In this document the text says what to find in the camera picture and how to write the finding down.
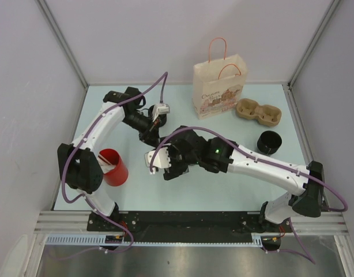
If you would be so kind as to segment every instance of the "table surface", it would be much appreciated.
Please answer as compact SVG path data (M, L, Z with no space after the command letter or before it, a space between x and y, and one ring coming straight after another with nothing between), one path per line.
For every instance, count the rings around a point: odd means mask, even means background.
M148 86L135 86L144 91ZM78 122L76 135L89 125L100 110L102 99L109 91L124 92L127 86L91 86L85 99ZM159 101L161 86L146 94L146 107ZM235 111L199 120L192 104L192 85L167 85L164 102L171 113L167 123L160 128L160 136L166 136L180 125L201 126L220 133L245 147L255 150L260 134L273 130L280 134L283 144L272 155L293 164L304 164L304 157L281 85L245 85L241 98L250 98L259 104L270 104L282 111L281 122L276 127L260 125L256 120L236 116ZM197 131L205 138L209 133ZM285 190L265 181L242 174L213 174L201 167L191 167L190 172L170 181L163 180L163 173L150 175L145 165L144 154L152 147L138 139L138 132L126 124L119 124L104 143L104 148L117 150L129 170L129 178L122 186L106 190L119 205L121 211L258 211L265 201L271 201ZM78 193L66 187L70 199ZM59 190L55 210L90 210L83 199L73 204L64 202Z

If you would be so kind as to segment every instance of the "red string handle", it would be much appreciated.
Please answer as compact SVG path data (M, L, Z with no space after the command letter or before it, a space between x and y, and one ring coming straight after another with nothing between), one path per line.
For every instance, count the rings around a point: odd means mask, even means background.
M217 37L217 38L213 39L213 40L209 43L209 52L208 52L209 62L210 62L210 47L212 46L212 42L215 41L216 39L222 39L222 40L224 41L225 49L224 49L224 58L223 58L223 59L225 59L225 55L226 55L226 53L227 53L227 42L225 41L224 38Z
M233 65L234 67L236 67L236 68L239 70L240 74L235 74L235 75L237 75L237 76L240 76L240 75L241 75L241 70L238 68L238 66L235 65L234 63L229 63L228 65L226 65L225 67L222 68L221 72L220 72L219 75L218 75L218 80L219 80L219 78L221 77L221 74L222 74L223 69L225 69L225 68L226 68L227 66L229 66L229 65Z

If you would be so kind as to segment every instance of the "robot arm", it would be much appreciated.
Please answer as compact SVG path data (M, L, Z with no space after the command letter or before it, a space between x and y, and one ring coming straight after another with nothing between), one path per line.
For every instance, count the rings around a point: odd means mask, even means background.
M95 208L105 216L116 219L118 207L111 200L101 184L103 172L97 161L101 146L108 138L110 132L120 123L124 122L139 131L142 142L153 147L158 146L160 114L169 112L166 104L156 104L151 117L141 114L138 109L145 105L145 98L139 97L119 107L112 108L116 103L140 95L136 88L128 87L124 93L110 91L103 99L103 105L95 119L86 130L72 141L70 145L61 144L58 148L58 163L61 177L65 164L74 151L75 145L80 145L76 150L66 172L66 183L79 193L88 197Z
M280 224L293 215L319 217L323 199L323 187L300 175L305 173L323 180L323 167L311 162L309 166L285 163L255 153L238 145L243 153L255 157L246 157L218 137L206 141L194 131L177 133L156 154L153 162L153 174L156 168L164 169L164 179L169 180L187 173L189 166L199 165L212 173L230 172L250 175L271 182L287 191L277 200L265 202L261 209L262 220ZM146 165L150 166L155 150L145 155ZM274 167L260 160L266 160L280 166L294 169L294 173Z

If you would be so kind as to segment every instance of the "white enclosure wall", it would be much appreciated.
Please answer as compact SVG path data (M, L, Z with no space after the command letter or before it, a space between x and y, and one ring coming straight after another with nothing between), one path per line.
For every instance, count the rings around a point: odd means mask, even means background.
M294 96L314 158L349 203L344 217L354 243L354 0L340 6L295 83Z
M332 0L47 0L90 84L191 83L222 36L249 82L287 82ZM212 57L223 56L223 42Z
M0 268L58 183L85 95L33 0L0 0Z

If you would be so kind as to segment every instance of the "black cylinder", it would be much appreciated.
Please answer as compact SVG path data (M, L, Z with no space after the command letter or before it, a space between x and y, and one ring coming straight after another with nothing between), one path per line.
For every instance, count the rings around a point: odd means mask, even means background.
M279 134L274 131L265 131L259 137L257 148L264 155L271 155L276 153L281 145L282 139Z
M144 133L148 126L152 123L152 120L142 114L139 114L137 111L134 111L131 114L128 114L123 122L133 129L138 130L140 133Z

